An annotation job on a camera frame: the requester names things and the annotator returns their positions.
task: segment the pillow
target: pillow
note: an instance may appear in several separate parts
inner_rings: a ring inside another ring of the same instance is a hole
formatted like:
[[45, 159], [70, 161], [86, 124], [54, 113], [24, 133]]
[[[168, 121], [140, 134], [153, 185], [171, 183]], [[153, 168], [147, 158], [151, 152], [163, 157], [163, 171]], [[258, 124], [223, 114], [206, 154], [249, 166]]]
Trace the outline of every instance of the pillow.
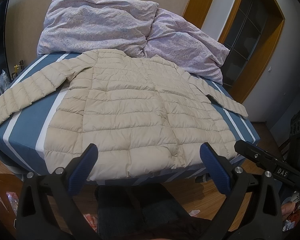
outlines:
[[119, 49], [143, 57], [157, 8], [140, 0], [52, 0], [37, 54]]

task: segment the plastic bag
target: plastic bag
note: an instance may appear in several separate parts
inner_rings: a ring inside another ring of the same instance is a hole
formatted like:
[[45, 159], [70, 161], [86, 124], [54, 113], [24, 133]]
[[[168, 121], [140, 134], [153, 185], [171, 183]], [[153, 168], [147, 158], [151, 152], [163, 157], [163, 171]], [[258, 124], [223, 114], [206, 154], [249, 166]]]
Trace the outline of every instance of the plastic bag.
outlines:
[[188, 214], [192, 217], [197, 217], [197, 214], [199, 214], [200, 210], [199, 209], [195, 209], [190, 211]]
[[10, 82], [7, 73], [2, 70], [2, 74], [0, 75], [0, 94], [3, 94], [3, 92], [5, 92], [9, 86]]
[[15, 213], [15, 215], [17, 215], [17, 210], [18, 210], [18, 205], [19, 205], [19, 199], [18, 199], [17, 194], [15, 192], [9, 192], [9, 191], [7, 191], [6, 194], [8, 196], [8, 199], [9, 199], [9, 202], [13, 209], [13, 212]]
[[86, 221], [89, 223], [89, 225], [92, 227], [92, 229], [97, 232], [98, 231], [98, 218], [96, 215], [91, 214], [84, 214], [83, 215]]
[[288, 230], [293, 229], [295, 223], [296, 223], [295, 221], [291, 222], [290, 220], [286, 220], [286, 222], [284, 223], [282, 231], [288, 231]]

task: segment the bed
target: bed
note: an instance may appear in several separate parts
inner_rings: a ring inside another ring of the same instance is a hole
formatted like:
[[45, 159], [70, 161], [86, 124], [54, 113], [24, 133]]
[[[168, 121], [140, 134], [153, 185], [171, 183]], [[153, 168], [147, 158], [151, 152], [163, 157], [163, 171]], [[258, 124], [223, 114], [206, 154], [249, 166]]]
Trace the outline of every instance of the bed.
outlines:
[[[42, 55], [32, 62], [14, 82], [24, 80], [55, 61], [70, 59], [78, 55], [79, 53], [73, 52], [55, 52]], [[214, 89], [229, 96], [221, 85], [208, 79], [205, 80]], [[66, 90], [62, 90], [60, 87], [54, 93], [33, 103], [21, 112], [15, 113], [0, 126], [0, 160], [20, 178], [29, 171], [34, 171], [40, 175], [48, 173], [43, 158], [43, 143], [50, 120], [65, 94]], [[248, 120], [223, 109], [216, 103], [213, 103], [213, 106], [222, 115], [236, 140], [242, 139], [255, 145], [260, 141], [257, 132]], [[237, 165], [242, 163], [243, 159], [243, 156], [238, 155], [231, 160], [231, 163]], [[97, 183], [100, 185], [140, 185], [197, 177], [205, 173], [204, 165], [200, 164], [178, 168], [173, 173], [162, 171], [155, 177], [144, 175], [139, 178], [103, 180], [97, 181]]]

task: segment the quilted panel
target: quilted panel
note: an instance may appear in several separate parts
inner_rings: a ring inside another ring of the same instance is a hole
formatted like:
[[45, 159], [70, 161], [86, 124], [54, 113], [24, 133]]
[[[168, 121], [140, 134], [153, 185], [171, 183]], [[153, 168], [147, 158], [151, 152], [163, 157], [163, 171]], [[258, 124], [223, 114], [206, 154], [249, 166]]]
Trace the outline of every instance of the quilted panel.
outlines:
[[242, 105], [170, 61], [130, 58], [116, 49], [92, 50], [53, 63], [7, 90], [0, 96], [0, 121], [64, 80], [70, 82], [69, 90], [44, 143], [50, 172], [65, 167], [90, 143], [99, 150], [90, 180], [197, 165], [204, 142], [228, 159], [236, 155], [235, 138], [206, 95], [246, 117]]

